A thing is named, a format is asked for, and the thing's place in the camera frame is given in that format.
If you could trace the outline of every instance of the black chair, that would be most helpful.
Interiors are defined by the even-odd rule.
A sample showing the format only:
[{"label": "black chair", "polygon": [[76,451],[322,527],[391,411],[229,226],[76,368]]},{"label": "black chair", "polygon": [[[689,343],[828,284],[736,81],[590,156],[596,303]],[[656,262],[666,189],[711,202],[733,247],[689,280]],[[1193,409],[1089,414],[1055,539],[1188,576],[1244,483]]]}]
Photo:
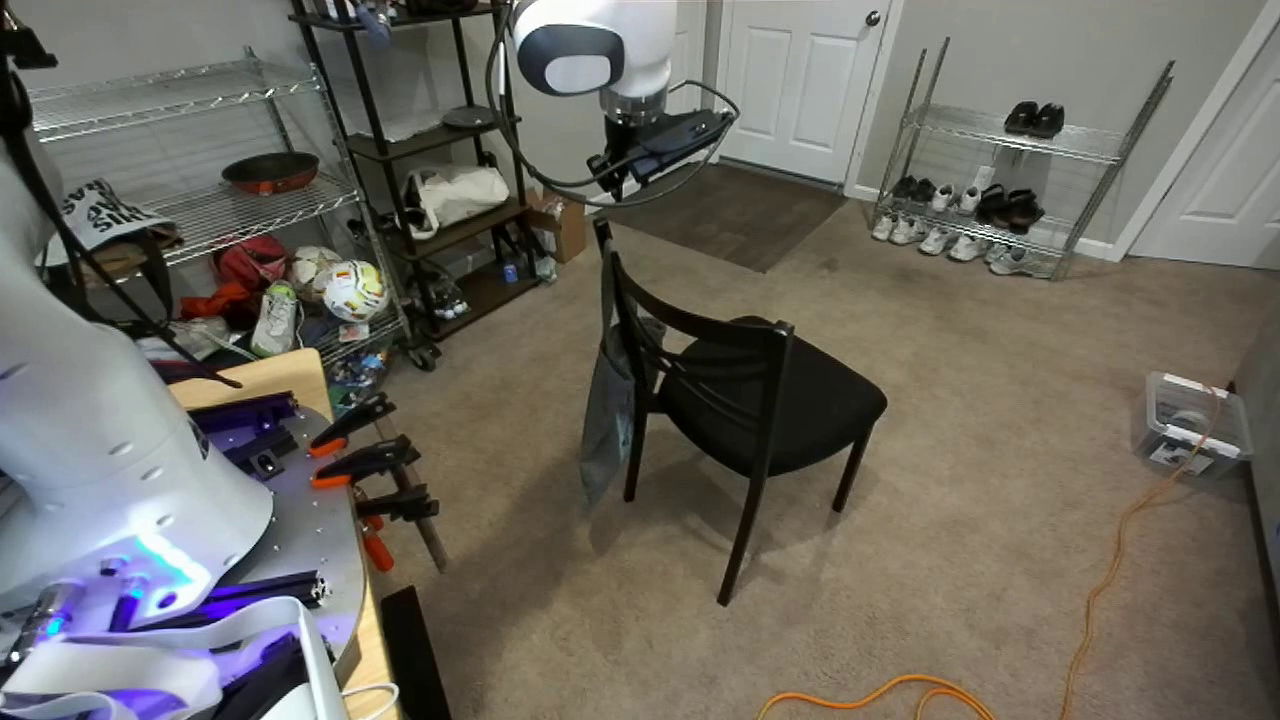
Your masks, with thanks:
[{"label": "black chair", "polygon": [[685,313],[645,291],[616,253],[604,253],[604,258],[637,374],[624,501],[637,501],[648,411],[665,411],[698,451],[749,477],[749,503],[716,595],[727,602],[764,483],[849,448],[833,501],[833,512],[845,512],[850,477],[888,398],[873,380],[803,343],[788,324],[757,314],[723,324]]}]

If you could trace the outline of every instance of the beige carpet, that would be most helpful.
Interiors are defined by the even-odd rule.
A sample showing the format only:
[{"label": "beige carpet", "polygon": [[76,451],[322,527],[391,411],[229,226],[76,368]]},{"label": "beige carpet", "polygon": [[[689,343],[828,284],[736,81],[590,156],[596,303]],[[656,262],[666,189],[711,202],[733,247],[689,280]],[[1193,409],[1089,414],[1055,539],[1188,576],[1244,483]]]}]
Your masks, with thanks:
[{"label": "beige carpet", "polygon": [[[757,554],[720,607],[741,479],[666,424],[639,501],[616,489],[579,512],[596,253],[453,334],[440,371],[401,368],[394,424],[424,448],[453,566],[435,576],[394,527],[388,587],[419,587],[458,720],[752,720],[774,687],[859,694],[905,667],[962,679],[1005,720],[1055,714],[1117,520],[1155,483],[1131,456],[1143,371],[1227,380],[1280,297],[1268,275],[1188,262],[997,280],[873,245],[854,202],[764,275],[637,232],[619,247],[679,303],[795,320],[892,409],[840,520],[840,459],[764,492]],[[1280,714],[1244,483],[1197,483],[1139,525],[1075,706]]]}]

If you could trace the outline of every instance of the chair seat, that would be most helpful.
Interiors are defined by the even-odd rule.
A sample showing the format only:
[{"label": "chair seat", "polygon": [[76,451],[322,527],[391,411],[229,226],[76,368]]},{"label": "chair seat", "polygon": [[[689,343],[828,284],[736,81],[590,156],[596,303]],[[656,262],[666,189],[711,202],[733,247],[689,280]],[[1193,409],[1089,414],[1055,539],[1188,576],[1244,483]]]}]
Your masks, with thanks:
[{"label": "chair seat", "polygon": [[[727,353],[723,343],[694,339],[679,355],[716,360]],[[749,409],[749,411],[761,409],[761,393],[764,393],[764,384],[745,384],[745,380],[711,380],[711,384],[703,380],[698,387],[711,387],[716,397],[727,397],[733,409]],[[689,380],[666,374],[658,387],[658,409],[706,456],[736,466],[741,477],[757,472],[757,437],[745,424],[727,420],[723,411],[706,409],[703,397],[689,387]],[[864,380],[859,371],[845,368],[836,355],[795,334],[788,371],[782,371],[766,477],[817,464],[864,439],[885,409],[888,398],[873,380]]]}]

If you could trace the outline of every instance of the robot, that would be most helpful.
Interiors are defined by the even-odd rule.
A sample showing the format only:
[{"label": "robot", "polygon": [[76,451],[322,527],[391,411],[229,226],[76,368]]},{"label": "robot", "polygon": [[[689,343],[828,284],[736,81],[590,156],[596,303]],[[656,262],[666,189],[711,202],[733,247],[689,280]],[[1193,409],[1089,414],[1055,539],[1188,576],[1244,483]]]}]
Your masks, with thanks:
[{"label": "robot", "polygon": [[[10,63],[42,63],[41,39],[0,0],[0,610],[49,587],[121,584],[136,628],[191,610],[253,553],[272,496],[209,448],[132,339],[93,324],[41,284],[59,224],[30,147],[30,107]],[[609,192],[648,185],[711,147],[736,113],[665,113],[674,0],[524,0],[516,68],[547,97],[604,97]]]}]

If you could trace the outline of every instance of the white door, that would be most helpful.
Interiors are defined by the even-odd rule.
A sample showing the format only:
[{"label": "white door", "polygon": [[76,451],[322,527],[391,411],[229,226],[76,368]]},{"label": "white door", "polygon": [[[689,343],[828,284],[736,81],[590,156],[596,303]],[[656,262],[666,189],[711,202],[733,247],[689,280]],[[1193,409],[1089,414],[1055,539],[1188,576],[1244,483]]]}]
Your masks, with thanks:
[{"label": "white door", "polygon": [[1164,195],[1137,256],[1280,267],[1280,31]]},{"label": "white door", "polygon": [[723,0],[723,156],[845,185],[888,0]]}]

